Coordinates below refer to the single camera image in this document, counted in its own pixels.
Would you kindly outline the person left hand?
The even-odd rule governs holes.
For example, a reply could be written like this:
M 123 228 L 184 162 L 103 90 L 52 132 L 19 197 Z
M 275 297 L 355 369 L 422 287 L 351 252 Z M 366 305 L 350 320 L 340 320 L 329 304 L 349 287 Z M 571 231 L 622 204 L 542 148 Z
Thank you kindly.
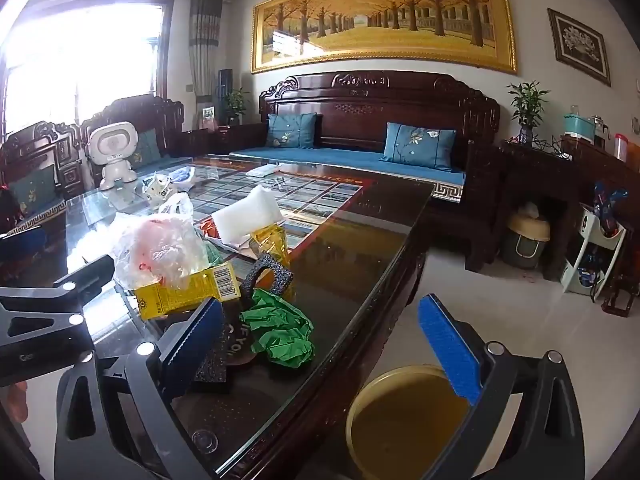
M 1 388 L 1 399 L 12 422 L 22 424 L 28 419 L 27 382 L 17 382 Z

